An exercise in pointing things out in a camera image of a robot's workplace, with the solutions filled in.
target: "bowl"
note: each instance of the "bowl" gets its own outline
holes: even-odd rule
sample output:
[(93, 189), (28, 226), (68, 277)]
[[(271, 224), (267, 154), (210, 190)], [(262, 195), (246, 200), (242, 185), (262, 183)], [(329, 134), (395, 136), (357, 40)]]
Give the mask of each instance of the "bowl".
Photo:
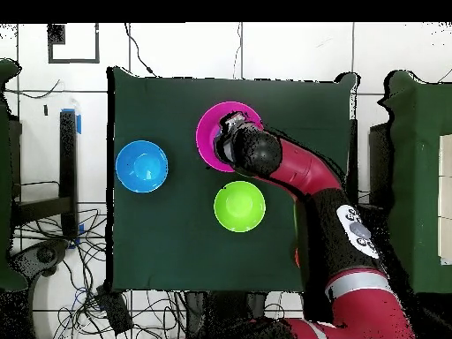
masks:
[(159, 188), (168, 175), (166, 154), (155, 143), (136, 140), (117, 155), (117, 178), (132, 192), (151, 192)]
[(249, 182), (231, 182), (216, 194), (214, 212), (225, 229), (247, 232), (259, 225), (264, 218), (264, 196), (259, 188)]
[(264, 126), (260, 121), (259, 115), (254, 109), (241, 102), (220, 102), (216, 104), (202, 116), (196, 128), (196, 147), (202, 159), (210, 167), (229, 173), (233, 172), (234, 169), (218, 160), (214, 151), (214, 139), (222, 130), (220, 120), (232, 112), (244, 113), (246, 121), (254, 122), (256, 127), (263, 130)]

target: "white tiled floor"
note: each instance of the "white tiled floor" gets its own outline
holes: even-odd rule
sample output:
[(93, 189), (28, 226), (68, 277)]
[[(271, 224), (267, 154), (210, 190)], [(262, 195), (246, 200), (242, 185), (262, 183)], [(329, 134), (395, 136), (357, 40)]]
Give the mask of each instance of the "white tiled floor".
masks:
[[(190, 76), (196, 78), (240, 78), (241, 51), (238, 23), (192, 24), (132, 24), (131, 35), (139, 44), (141, 59), (157, 75), (163, 77)], [(137, 57), (134, 43), (129, 42), (124, 24), (99, 25), (99, 64), (49, 64), (46, 25), (0, 26), (0, 58), (17, 59), (22, 72), (12, 79), (7, 89), (26, 90), (27, 94), (45, 94), (60, 79), (56, 92), (44, 99), (31, 99), (13, 93), (5, 97), (11, 113), (23, 123), (22, 181), (58, 180), (58, 116), (63, 108), (77, 108), (82, 116), (82, 132), (78, 136), (80, 210), (98, 208), (105, 214), (106, 126), (108, 66), (121, 66), (139, 76), (149, 76)], [(394, 69), (413, 71), (424, 81), (436, 82), (452, 68), (452, 26), (434, 23), (248, 23), (243, 30), (243, 77), (245, 79), (333, 80), (343, 72), (354, 71), (361, 77), (358, 87), (358, 157), (359, 187), (368, 191), (368, 132), (374, 124), (388, 120), (388, 113), (377, 104), (384, 93), (385, 77)], [(54, 46), (54, 58), (93, 58), (94, 24), (66, 26), (66, 45)], [(452, 74), (444, 81), (452, 81)], [(44, 116), (44, 105), (49, 113)], [(54, 185), (24, 187), (23, 200), (54, 197)], [(80, 215), (88, 218), (89, 212)], [(104, 225), (97, 228), (103, 235)], [(22, 231), (22, 236), (29, 235)], [(22, 238), (27, 247), (39, 239)], [(93, 239), (102, 243), (103, 239)], [(88, 250), (86, 243), (80, 245)], [(20, 249), (20, 239), (14, 240), (14, 250)], [(76, 249), (67, 250), (66, 263), (73, 281), (83, 286), (81, 265)], [(90, 260), (94, 285), (105, 277), (103, 255)], [(149, 291), (126, 292), (134, 323), (141, 327), (161, 326), (168, 302), (156, 303), (166, 293)], [(302, 317), (302, 305), (297, 294), (272, 292), (267, 298), (266, 315)], [(74, 288), (64, 264), (50, 278), (41, 278), (36, 286), (34, 319), (39, 339), (52, 339), (56, 333), (58, 310), (74, 304)], [(166, 313), (165, 324), (172, 326), (174, 318)], [(57, 336), (63, 329), (60, 327)], [(156, 339), (138, 327), (128, 339)], [(105, 339), (115, 339), (107, 332)], [(177, 330), (168, 332), (171, 339)], [(78, 334), (76, 339), (100, 339), (98, 335)], [(124, 334), (118, 339), (126, 339)]]

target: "green panel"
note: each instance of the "green panel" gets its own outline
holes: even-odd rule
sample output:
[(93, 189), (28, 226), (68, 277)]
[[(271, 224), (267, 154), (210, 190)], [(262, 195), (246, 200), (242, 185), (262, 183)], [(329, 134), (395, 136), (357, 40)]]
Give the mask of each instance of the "green panel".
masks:
[[(196, 126), (218, 102), (243, 102), (265, 124), (287, 132), (346, 170), (350, 91), (354, 74), (339, 83), (227, 79), (136, 78), (115, 68), (115, 160), (131, 141), (150, 140), (169, 160), (154, 192), (129, 192), (115, 176), (115, 289), (302, 290), (293, 261), (293, 202), (282, 189), (210, 169), (195, 144)], [(267, 205), (246, 233), (223, 228), (214, 199), (228, 182), (249, 180)]]
[(438, 256), (440, 136), (452, 133), (452, 85), (425, 84), (395, 72), (384, 101), (393, 112), (395, 205), (391, 244), (415, 292), (452, 292), (452, 267)]

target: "table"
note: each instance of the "table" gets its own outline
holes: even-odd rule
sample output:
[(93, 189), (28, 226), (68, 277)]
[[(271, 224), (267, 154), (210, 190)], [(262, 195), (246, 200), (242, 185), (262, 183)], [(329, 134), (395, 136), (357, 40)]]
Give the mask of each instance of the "table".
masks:
[[(210, 169), (196, 148), (196, 126), (216, 103), (243, 102), (264, 125), (288, 133), (345, 171), (356, 75), (344, 74), (337, 83), (138, 78), (120, 68), (108, 75), (109, 126), (114, 125), (114, 139), (108, 138), (113, 143), (110, 182), (114, 178), (113, 215), (108, 216), (112, 287), (302, 291), (290, 195), (256, 179)], [(154, 192), (130, 192), (111, 172), (119, 151), (137, 139), (154, 142), (168, 157), (168, 177)], [(259, 226), (246, 233), (226, 230), (214, 215), (215, 195), (236, 180), (256, 184), (267, 205)]]

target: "blue tape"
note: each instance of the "blue tape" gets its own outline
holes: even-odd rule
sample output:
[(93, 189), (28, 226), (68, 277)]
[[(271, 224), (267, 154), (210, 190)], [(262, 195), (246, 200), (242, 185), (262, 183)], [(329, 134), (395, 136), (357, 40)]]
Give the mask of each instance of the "blue tape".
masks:
[[(75, 109), (61, 109), (61, 111), (75, 113)], [(77, 129), (77, 133), (81, 134), (81, 115), (77, 115), (75, 117), (75, 127)]]
[[(79, 236), (82, 235), (83, 233), (85, 233), (85, 224), (84, 224), (84, 223), (81, 223), (81, 224), (79, 225)], [(75, 248), (76, 245), (79, 245), (79, 244), (80, 244), (80, 238), (79, 238), (79, 237), (76, 237), (75, 240), (74, 240), (74, 243), (75, 243), (75, 245), (70, 245), (70, 246), (69, 246), (69, 249), (72, 250), (72, 249)]]
[(81, 134), (81, 115), (76, 117), (77, 132)]

